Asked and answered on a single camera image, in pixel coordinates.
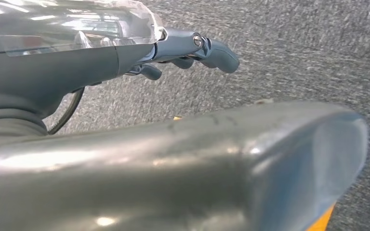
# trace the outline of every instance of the cable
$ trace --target cable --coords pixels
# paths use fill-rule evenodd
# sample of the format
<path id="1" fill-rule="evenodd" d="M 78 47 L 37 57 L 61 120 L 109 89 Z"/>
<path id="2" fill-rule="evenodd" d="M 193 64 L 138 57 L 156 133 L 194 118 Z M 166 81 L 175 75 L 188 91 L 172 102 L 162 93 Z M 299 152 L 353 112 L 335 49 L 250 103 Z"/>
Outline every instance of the cable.
<path id="1" fill-rule="evenodd" d="M 57 121 L 53 128 L 48 130 L 49 135 L 56 134 L 73 116 L 84 93 L 84 87 L 74 93 L 73 99 L 63 116 Z"/>

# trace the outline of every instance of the gray carpet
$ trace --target gray carpet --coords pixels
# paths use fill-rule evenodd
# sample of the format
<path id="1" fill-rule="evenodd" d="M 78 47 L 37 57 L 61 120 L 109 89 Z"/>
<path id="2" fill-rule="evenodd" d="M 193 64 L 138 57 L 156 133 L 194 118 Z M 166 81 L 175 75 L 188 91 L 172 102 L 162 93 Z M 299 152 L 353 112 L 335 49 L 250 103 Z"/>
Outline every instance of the gray carpet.
<path id="1" fill-rule="evenodd" d="M 170 120 L 263 98 L 346 105 L 370 125 L 370 0 L 143 2 L 167 25 L 227 43 L 240 55 L 240 69 L 225 75 L 202 65 L 186 71 L 160 65 L 159 81 L 124 77 L 89 88 L 62 133 Z M 370 231 L 370 153 L 329 230 Z"/>

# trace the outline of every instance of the transparent windshield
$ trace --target transparent windshield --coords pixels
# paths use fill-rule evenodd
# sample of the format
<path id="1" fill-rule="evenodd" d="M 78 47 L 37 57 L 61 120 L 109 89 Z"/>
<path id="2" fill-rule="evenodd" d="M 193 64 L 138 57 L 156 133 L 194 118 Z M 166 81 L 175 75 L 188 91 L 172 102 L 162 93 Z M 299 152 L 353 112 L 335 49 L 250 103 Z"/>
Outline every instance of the transparent windshield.
<path id="1" fill-rule="evenodd" d="M 9 56 L 152 44 L 161 19 L 133 0 L 0 0 L 0 52 Z"/>

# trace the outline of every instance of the bolt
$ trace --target bolt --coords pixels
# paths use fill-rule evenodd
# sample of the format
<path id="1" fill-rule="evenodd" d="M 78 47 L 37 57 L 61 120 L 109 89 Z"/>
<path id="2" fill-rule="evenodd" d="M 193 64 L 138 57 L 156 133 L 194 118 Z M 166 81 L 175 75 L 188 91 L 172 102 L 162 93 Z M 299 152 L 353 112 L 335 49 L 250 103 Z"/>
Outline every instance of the bolt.
<path id="1" fill-rule="evenodd" d="M 194 44 L 198 47 L 202 46 L 202 38 L 200 37 L 200 35 L 194 35 Z"/>

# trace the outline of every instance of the orange part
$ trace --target orange part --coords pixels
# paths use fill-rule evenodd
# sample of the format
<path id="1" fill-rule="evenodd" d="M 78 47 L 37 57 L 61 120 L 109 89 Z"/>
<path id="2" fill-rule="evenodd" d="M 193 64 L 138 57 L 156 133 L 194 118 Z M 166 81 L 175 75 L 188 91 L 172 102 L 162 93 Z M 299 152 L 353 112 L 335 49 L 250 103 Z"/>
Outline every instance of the orange part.
<path id="1" fill-rule="evenodd" d="M 307 231 L 325 231 L 333 209 L 334 206 L 327 210 L 327 212 L 325 212 L 324 215 L 320 217 L 320 219 L 318 219 L 316 223 L 314 223 L 310 228 L 308 228 Z"/>

